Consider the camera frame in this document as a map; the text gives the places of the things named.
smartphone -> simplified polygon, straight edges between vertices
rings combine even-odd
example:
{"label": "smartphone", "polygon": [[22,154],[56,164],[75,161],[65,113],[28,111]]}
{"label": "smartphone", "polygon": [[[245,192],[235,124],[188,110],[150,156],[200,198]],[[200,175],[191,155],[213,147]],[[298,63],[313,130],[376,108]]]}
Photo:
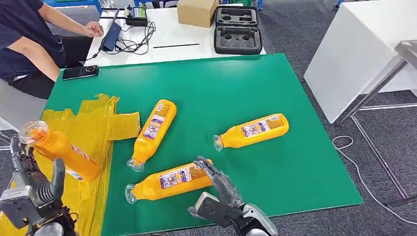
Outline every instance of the smartphone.
{"label": "smartphone", "polygon": [[80,66],[64,70],[62,80],[74,80],[98,75],[98,66]]}

dark shirt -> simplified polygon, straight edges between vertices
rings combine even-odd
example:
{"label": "dark shirt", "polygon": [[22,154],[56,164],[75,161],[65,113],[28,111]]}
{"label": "dark shirt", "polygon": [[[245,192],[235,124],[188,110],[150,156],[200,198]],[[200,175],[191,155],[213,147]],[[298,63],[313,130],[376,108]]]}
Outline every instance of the dark shirt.
{"label": "dark shirt", "polygon": [[9,79],[38,71],[24,55],[7,47],[22,36],[40,44],[58,67],[65,63],[61,39],[52,35],[38,10],[41,0],[0,0],[0,78]]}

black case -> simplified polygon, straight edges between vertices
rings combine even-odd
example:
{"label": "black case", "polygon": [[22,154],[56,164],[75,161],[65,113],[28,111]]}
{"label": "black case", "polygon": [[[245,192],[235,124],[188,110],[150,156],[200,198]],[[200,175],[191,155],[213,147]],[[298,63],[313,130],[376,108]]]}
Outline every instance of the black case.
{"label": "black case", "polygon": [[216,26],[258,26],[258,10],[252,6],[218,6]]}
{"label": "black case", "polygon": [[258,9],[218,6],[215,13],[214,50],[218,54],[253,55],[262,50]]}

plastic bottle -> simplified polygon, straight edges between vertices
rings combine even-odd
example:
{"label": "plastic bottle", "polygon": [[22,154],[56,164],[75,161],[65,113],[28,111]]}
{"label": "plastic bottle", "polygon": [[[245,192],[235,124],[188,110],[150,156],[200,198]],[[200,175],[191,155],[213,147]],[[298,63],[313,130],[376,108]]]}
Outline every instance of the plastic bottle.
{"label": "plastic bottle", "polygon": [[132,159],[126,163],[128,167],[143,171],[143,164],[156,152],[176,113],[174,103],[164,99],[158,101],[136,139]]}
{"label": "plastic bottle", "polygon": [[240,148],[287,133],[288,121],[283,114],[273,114],[241,125],[233,126],[222,135],[213,136],[214,148]]}
{"label": "plastic bottle", "polygon": [[128,184],[125,196],[127,202],[133,204],[140,199],[158,200],[211,185],[206,172],[189,163],[152,174],[136,185]]}
{"label": "plastic bottle", "polygon": [[60,157],[65,171],[78,180],[90,181],[100,172],[101,167],[87,154],[74,146],[68,137],[58,131],[50,131],[44,121],[31,121],[19,132],[20,141],[33,145],[51,161]]}

person's arm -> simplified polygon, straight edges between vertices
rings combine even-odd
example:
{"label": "person's arm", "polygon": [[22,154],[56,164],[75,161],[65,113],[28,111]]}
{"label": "person's arm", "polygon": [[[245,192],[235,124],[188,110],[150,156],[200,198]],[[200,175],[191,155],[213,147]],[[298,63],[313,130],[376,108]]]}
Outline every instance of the person's arm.
{"label": "person's arm", "polygon": [[57,81],[60,69],[52,60],[51,56],[38,43],[32,40],[21,37],[16,42],[10,44],[8,49],[23,54],[27,57],[42,73],[48,76],[51,80]]}
{"label": "person's arm", "polygon": [[101,27],[98,22],[90,22],[86,26],[83,26],[45,3],[38,12],[46,22],[63,30],[85,35],[87,37],[98,37],[103,35],[103,27]]}

